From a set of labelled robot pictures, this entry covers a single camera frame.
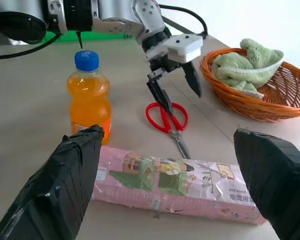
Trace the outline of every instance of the green towel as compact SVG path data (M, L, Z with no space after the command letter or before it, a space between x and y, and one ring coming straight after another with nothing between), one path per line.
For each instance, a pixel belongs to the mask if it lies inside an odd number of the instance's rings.
M243 39L241 48L247 56L230 52L219 55L212 64L214 76L221 82L247 95L261 99L257 88L262 87L275 74L283 62L284 54L263 47L252 39Z

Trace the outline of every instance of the orange juice bottle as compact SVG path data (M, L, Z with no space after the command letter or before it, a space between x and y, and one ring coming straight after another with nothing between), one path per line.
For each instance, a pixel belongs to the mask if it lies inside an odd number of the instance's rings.
M108 79L99 72L99 56L93 51L79 51L74 57L76 71L68 78L72 96L70 117L72 134L92 125L103 127L103 144L110 140L111 104L107 98Z

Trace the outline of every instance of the red scissors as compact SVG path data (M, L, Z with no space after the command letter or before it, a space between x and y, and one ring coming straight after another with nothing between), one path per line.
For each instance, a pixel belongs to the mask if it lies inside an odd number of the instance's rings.
M177 120L177 118L174 115L168 114L165 109L157 102L153 102L150 103L149 106L146 107L145 110L145 116L148 119L148 121L158 130L160 130L161 132L164 132L166 134L169 134L175 141L176 144L183 156L184 159L190 159L190 154L189 154L189 150L186 146L186 144L184 143L184 141L182 140L182 136L181 136L181 131L185 130L187 124L188 124L188 113L187 111L179 104L172 102L172 107L175 109L180 110L185 118L184 124L181 125L181 123ZM160 113L161 113L161 118L163 121L163 125L164 127L160 126L159 124L157 124L151 117L150 117L150 110L153 108L160 108ZM178 132L174 132L172 130L172 127L170 125L170 122L168 120L168 116L171 118L175 129L177 129Z

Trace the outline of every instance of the wall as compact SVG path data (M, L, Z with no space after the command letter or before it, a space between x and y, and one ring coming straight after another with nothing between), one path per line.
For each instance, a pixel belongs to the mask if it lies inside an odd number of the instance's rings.
M285 60L300 68L300 0L157 1L196 12L205 20L209 34L230 47L237 48L242 39L251 38L283 51ZM194 32L203 29L186 13L166 9L162 13Z

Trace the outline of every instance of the red scissor handle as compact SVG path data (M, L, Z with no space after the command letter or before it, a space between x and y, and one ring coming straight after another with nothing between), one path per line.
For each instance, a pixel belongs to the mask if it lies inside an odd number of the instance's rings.
M156 107L159 107L160 108L160 112L161 112L161 118L162 118L162 121L163 121L163 124L164 124L164 127L158 125L151 117L150 117L150 110L153 109L153 108L156 108ZM145 116L146 118L148 119L148 121L158 130L168 134L172 128L171 128L171 125L169 123L169 120L168 120L168 115L169 117L171 118L175 128L178 130L178 131L183 131L187 124L188 124L188 113L187 111L179 104L177 103L174 103L172 102L172 107L175 108L175 109L178 109L180 110L183 115L184 115L184 118L185 118L185 121L184 121L184 124L181 125L180 122L177 120L177 118L174 116L174 115L170 115L168 114L165 109L160 106L159 103L157 102L153 102L153 103L150 103L149 106L146 107L146 110L145 110Z

